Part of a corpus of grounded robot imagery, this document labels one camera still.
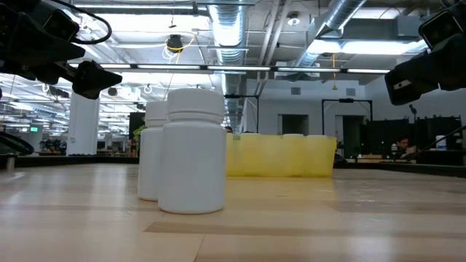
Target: table surface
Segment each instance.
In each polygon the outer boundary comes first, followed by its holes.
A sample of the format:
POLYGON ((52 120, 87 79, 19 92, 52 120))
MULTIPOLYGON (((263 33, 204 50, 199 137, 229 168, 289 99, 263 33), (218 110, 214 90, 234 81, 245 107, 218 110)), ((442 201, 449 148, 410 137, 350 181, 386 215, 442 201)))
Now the table surface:
POLYGON ((137 178, 131 164, 0 173, 1 261, 466 261, 461 178, 237 178, 208 215, 160 211, 137 178))

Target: white bottle cap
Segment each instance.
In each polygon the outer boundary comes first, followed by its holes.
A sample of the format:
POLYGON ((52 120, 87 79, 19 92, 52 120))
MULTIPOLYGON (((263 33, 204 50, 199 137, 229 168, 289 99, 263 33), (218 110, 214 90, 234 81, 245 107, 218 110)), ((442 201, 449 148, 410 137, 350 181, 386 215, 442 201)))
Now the white bottle cap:
POLYGON ((154 120, 167 120, 167 102, 153 101, 146 105, 146 122, 154 120))
POLYGON ((223 95, 195 88, 183 88, 168 93, 170 119, 201 118, 222 123, 225 114, 223 95))

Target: yellow plastic container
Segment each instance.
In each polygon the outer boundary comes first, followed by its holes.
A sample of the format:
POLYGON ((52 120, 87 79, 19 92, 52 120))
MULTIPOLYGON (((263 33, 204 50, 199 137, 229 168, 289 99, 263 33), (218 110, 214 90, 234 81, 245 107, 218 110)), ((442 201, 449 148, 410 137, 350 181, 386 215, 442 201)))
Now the yellow plastic container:
POLYGON ((283 176, 283 137, 281 135, 262 135, 263 176, 283 176))
POLYGON ((261 135, 241 134, 240 161, 241 173, 246 176, 260 176, 264 174, 264 156, 261 150, 261 135))
POLYGON ((336 138, 325 135, 307 137, 307 176, 331 177, 335 159, 336 138))
POLYGON ((239 135, 226 134, 226 175, 241 176, 239 135))
POLYGON ((283 174, 285 176, 306 175, 306 139, 303 135, 288 134, 283 136, 283 174))

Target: ceiling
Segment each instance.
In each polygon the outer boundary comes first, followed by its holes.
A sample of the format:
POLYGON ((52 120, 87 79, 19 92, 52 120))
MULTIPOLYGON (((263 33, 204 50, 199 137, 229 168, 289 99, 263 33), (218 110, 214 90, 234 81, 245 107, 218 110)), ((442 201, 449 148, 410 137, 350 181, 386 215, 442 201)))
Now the ceiling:
MULTIPOLYGON (((89 6, 96 4, 135 4, 136 1, 72 1, 75 5, 89 6)), ((213 38, 212 22, 209 17, 198 15, 171 15, 173 6, 186 4, 186 1, 169 2, 166 1, 137 1, 136 4, 160 4, 166 6, 166 15, 141 14, 139 9, 131 7, 124 8, 119 13, 115 13, 111 8, 98 9, 97 15, 106 19, 113 28, 112 37, 105 43, 95 46, 86 46, 86 55, 79 60, 69 61, 69 63, 80 63, 83 60, 95 60, 99 63, 179 63, 179 64, 217 64, 218 56, 213 38), (183 45, 186 47, 180 55, 168 57, 165 52, 165 41, 169 35, 180 34, 183 45)), ((274 0, 260 0, 253 6, 246 6, 247 19, 245 25, 246 40, 245 64, 257 66, 260 63, 261 49, 266 38, 266 28, 268 24, 275 22, 272 32, 277 32, 278 24, 284 8, 283 1, 280 2, 275 21, 270 21, 272 5, 274 0)), ((277 45, 271 56, 271 64, 287 63, 291 64, 302 54, 309 45, 309 24, 313 18, 324 15, 328 10, 329 1, 291 1, 288 14, 295 12, 299 19, 299 24, 289 25, 289 18, 285 18, 283 28, 278 37, 277 45)), ((345 26, 344 35, 347 39, 338 40, 340 44, 355 40, 373 40, 371 32, 366 35, 362 25, 393 25, 397 17, 418 17, 434 13, 439 8, 439 1, 393 1, 393 0, 368 0, 359 9, 353 19, 345 26)), ((205 5, 199 4, 199 8, 204 10, 205 5)), ((79 38, 95 39, 106 34, 103 24, 97 23, 86 15, 70 13, 76 22, 80 23, 81 31, 79 38)), ((398 41, 391 38, 387 41, 398 41)), ((412 38, 404 42, 413 42, 418 39, 412 38)), ((267 52, 271 52, 269 41, 267 52)), ((397 59, 411 57, 418 50, 406 52, 400 55, 365 55, 354 53, 336 53, 334 55, 323 53, 316 60, 316 65, 322 67, 345 67, 345 68, 374 68, 387 69, 396 64, 397 59)), ((104 90, 101 93, 101 118, 108 117, 116 119, 116 122, 101 121, 100 133, 114 132, 127 134, 128 114, 130 112, 142 111, 137 109, 133 101, 145 103, 152 100, 166 99, 167 90, 177 88, 205 88, 222 91, 222 78, 220 74, 161 74, 161 73, 130 73, 121 72, 123 82, 116 88, 119 90, 117 96, 108 95, 104 90)), ((338 75, 338 80, 354 80, 355 85, 363 86, 378 76, 366 75, 338 75)), ((251 81, 256 78, 255 74, 248 74, 248 90, 251 81)), ((270 76, 267 81, 277 81, 270 76)), ((321 74, 312 76, 307 81, 320 82, 325 84, 333 81, 333 74, 321 74)), ((268 83, 270 95, 276 95, 276 89, 280 86, 268 83)), ((16 128, 16 124, 24 123, 45 123, 46 132, 59 135, 66 132, 68 126, 68 116, 70 100, 57 98, 50 94, 50 87, 40 83, 31 82, 20 77, 0 74, 0 86, 4 97, 1 99, 3 110, 3 123, 7 123, 8 128, 16 128), (27 103, 12 103, 12 99, 29 100, 27 103)), ((56 88, 71 94, 71 83, 60 80, 56 88)), ((241 105, 237 105, 240 114, 241 105)))

